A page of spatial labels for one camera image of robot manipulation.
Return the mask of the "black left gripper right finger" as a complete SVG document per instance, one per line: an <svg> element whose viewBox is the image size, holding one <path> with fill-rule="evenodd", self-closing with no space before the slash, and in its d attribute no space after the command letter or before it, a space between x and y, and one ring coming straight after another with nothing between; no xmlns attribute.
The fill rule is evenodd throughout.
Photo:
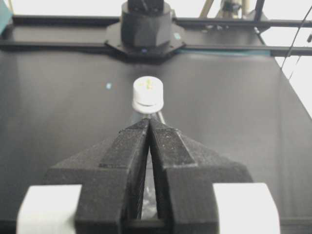
<svg viewBox="0 0 312 234"><path fill-rule="evenodd" d="M175 234L278 234L277 206L248 168L150 120L157 211Z"/></svg>

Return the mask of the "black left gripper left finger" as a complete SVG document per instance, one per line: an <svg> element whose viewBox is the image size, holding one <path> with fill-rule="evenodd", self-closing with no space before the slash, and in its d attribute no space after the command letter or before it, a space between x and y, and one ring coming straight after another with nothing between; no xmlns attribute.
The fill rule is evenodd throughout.
<svg viewBox="0 0 312 234"><path fill-rule="evenodd" d="M121 130L50 167L19 208L19 234L119 234L139 218L148 154L149 120Z"/></svg>

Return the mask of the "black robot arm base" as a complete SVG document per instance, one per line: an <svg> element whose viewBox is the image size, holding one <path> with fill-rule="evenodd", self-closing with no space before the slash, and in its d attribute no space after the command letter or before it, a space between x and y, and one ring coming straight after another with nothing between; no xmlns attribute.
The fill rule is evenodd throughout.
<svg viewBox="0 0 312 234"><path fill-rule="evenodd" d="M107 27L105 45L135 59L161 59L185 47L184 28L174 23L164 0L128 0L117 23Z"/></svg>

